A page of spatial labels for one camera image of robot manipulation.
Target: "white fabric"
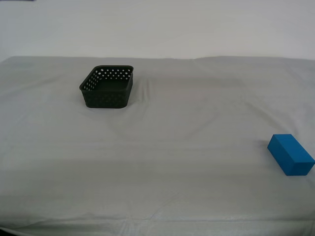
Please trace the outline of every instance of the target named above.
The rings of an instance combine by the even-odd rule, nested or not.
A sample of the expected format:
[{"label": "white fabric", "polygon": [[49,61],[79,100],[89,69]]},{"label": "white fabric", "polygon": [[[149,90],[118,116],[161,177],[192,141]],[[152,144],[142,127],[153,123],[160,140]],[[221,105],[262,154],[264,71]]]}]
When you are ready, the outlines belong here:
[{"label": "white fabric", "polygon": [[[134,66],[123,109],[79,85]],[[0,227],[30,236],[314,236],[315,171],[267,150],[291,133],[315,154],[315,61],[13,57],[0,64]]]}]

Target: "foam block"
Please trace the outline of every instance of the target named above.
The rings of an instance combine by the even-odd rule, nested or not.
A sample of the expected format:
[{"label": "foam block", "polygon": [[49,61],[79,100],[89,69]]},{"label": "foam block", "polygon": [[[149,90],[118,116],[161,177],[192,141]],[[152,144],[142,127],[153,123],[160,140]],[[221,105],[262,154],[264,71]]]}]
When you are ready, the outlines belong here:
[{"label": "foam block", "polygon": [[315,160],[291,134],[274,134],[268,150],[287,176],[305,176],[315,164]]}]

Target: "block face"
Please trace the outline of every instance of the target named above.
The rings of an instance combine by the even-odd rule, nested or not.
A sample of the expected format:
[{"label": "block face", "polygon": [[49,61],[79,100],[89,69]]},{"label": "block face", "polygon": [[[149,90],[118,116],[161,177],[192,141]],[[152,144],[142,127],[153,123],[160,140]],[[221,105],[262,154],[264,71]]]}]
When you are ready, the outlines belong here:
[{"label": "block face", "polygon": [[288,176],[306,176],[310,172],[313,165],[314,163],[297,163],[294,165]]},{"label": "block face", "polygon": [[273,135],[268,149],[287,176],[305,176],[315,160],[289,134]]},{"label": "block face", "polygon": [[291,134],[275,134],[274,136],[291,156],[294,162],[315,162]]},{"label": "block face", "polygon": [[268,145],[268,150],[271,152],[283,172],[286,175],[289,175],[289,173],[293,169],[294,162],[275,136],[272,136],[271,141]]}]

